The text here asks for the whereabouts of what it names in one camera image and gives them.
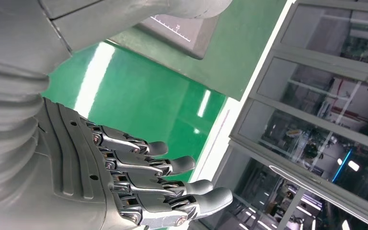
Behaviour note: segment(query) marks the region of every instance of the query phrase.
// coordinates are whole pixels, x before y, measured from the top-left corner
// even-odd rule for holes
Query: white border line
[[[173,33],[175,33],[176,35],[180,36],[182,39],[184,39],[187,42],[191,42],[190,39],[184,37],[183,35],[181,35],[178,31],[173,30],[172,28],[170,28],[168,25],[166,25],[165,23],[163,23],[162,21],[160,21],[159,19],[156,18],[156,16],[151,17],[153,20],[155,20],[156,22],[158,22],[160,25],[166,27],[167,29],[171,30]]]
[[[211,132],[208,135],[207,142],[204,146],[204,149],[201,152],[201,155],[198,159],[198,163],[196,168],[191,175],[190,182],[194,182],[201,179],[212,180],[215,172],[218,169],[219,163],[223,158],[223,155],[228,148],[229,142],[229,134],[235,125],[235,122],[241,112],[243,105],[248,98],[249,92],[252,89],[254,82],[256,81],[257,75],[259,74],[267,55],[272,47],[275,38],[290,10],[291,5],[296,0],[287,0],[284,8],[277,20],[277,23],[273,29],[273,32],[267,41],[266,47],[263,50],[262,55],[260,56],[259,62],[254,69],[254,72],[250,78],[250,81],[243,93],[242,99],[240,102],[228,98],[225,102],[222,111],[217,117]]]

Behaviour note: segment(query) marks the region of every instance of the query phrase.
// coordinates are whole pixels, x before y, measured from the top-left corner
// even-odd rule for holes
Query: blue light
[[[348,160],[349,155],[352,153],[352,149],[349,150],[348,154],[346,155],[344,161],[342,162],[341,166],[339,166],[338,171],[336,172],[335,176],[332,179],[332,182],[338,177],[338,174],[341,172],[342,167],[345,165],[346,161]]]

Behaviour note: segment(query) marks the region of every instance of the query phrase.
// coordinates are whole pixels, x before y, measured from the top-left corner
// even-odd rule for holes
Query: green floor
[[[286,0],[233,0],[201,61],[130,28],[112,37],[134,50],[226,96],[240,100]]]
[[[70,108],[78,101],[91,121],[148,141],[165,141],[168,158],[198,159],[226,97],[210,91],[200,114],[208,90],[202,84],[106,43],[94,57],[98,50],[98,45],[89,47],[63,63],[50,75],[50,88],[43,96]],[[188,180],[190,175],[175,178]]]

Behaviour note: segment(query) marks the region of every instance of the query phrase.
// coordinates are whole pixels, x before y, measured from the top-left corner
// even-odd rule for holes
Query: industrial machine
[[[195,166],[43,99],[73,52],[156,14],[212,17],[231,0],[0,0],[0,230],[179,226],[232,201],[208,181],[168,181]]]

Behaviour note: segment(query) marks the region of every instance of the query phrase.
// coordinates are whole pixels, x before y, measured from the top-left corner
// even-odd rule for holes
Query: glass panel
[[[368,84],[274,58],[259,94],[368,136]]]
[[[281,42],[368,63],[368,12],[300,5]]]
[[[239,134],[368,201],[368,147],[253,101]]]
[[[298,186],[268,167],[233,150],[215,187],[233,191],[233,202],[222,211],[201,219],[211,230],[275,229]]]
[[[331,203],[306,192],[286,230],[368,230],[368,225]]]

